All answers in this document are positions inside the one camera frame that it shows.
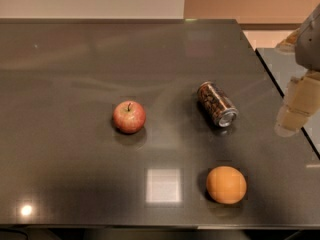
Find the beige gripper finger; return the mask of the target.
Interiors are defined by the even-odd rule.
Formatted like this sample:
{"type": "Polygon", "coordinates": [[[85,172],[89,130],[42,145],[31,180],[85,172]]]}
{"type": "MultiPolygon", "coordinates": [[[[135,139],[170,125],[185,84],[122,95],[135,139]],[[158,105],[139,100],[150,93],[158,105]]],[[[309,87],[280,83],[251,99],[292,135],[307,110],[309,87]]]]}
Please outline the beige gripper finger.
{"type": "Polygon", "coordinates": [[[320,109],[320,72],[307,73],[294,85],[283,99],[275,124],[275,132],[281,137],[296,134],[320,109]]]}
{"type": "Polygon", "coordinates": [[[295,44],[297,42],[299,29],[294,30],[285,39],[279,42],[275,49],[284,53],[293,53],[295,50],[295,44]]]}

